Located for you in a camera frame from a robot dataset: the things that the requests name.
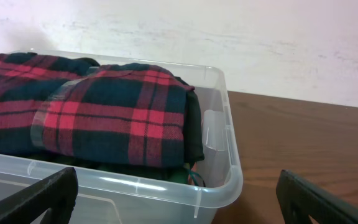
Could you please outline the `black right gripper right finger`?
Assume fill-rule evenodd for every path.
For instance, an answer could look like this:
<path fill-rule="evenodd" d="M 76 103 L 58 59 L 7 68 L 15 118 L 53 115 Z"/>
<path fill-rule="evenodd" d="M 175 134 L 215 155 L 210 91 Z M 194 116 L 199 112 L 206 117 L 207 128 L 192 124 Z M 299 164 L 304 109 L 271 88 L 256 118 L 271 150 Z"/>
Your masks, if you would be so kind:
<path fill-rule="evenodd" d="M 276 196 L 286 224 L 358 224 L 358 208 L 289 170 L 282 170 Z"/>

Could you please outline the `dark green shirt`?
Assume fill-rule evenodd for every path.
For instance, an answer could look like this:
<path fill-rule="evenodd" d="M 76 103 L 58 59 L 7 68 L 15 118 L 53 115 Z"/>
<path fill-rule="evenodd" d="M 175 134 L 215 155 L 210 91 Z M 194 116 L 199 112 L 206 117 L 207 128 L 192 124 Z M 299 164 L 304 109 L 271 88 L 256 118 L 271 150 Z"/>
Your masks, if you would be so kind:
<path fill-rule="evenodd" d="M 97 170 L 206 187 L 205 181 L 195 171 L 195 167 L 195 164 L 185 164 L 183 167 L 171 168 L 102 164 L 97 166 Z"/>

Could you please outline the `red navy plaid shirt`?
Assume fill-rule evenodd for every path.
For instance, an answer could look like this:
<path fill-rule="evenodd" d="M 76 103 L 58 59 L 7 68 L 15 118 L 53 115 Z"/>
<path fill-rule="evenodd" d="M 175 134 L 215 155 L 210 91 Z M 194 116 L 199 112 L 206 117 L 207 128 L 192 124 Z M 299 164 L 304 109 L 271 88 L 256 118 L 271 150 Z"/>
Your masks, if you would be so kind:
<path fill-rule="evenodd" d="M 0 54 L 0 153 L 182 166 L 192 90 L 156 65 Z"/>

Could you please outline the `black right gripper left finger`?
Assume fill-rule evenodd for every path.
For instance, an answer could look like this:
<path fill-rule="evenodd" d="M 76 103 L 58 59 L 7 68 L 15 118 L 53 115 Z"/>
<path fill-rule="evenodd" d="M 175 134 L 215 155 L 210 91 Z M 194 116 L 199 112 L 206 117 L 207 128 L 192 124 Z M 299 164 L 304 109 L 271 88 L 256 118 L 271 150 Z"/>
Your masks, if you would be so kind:
<path fill-rule="evenodd" d="M 67 224 L 76 205 L 78 178 L 73 167 L 66 167 L 0 200 L 0 223 Z"/>

